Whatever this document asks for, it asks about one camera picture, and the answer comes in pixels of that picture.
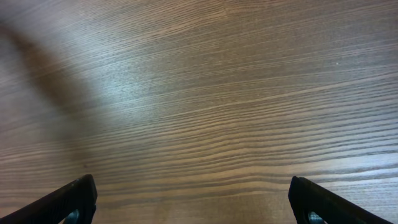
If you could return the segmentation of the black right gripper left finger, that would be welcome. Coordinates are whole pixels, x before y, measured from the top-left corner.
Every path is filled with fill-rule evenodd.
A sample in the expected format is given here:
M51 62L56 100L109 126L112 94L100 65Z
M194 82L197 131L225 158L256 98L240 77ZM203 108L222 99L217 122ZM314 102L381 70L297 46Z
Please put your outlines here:
M31 204L1 218L1 223L90 224L96 211L94 178L86 174Z

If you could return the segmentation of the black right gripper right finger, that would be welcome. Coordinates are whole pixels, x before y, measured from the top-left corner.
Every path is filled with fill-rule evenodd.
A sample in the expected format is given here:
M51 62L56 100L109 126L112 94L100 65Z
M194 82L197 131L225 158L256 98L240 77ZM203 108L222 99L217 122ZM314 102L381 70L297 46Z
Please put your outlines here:
M304 177L292 177L288 198L298 224L391 224Z

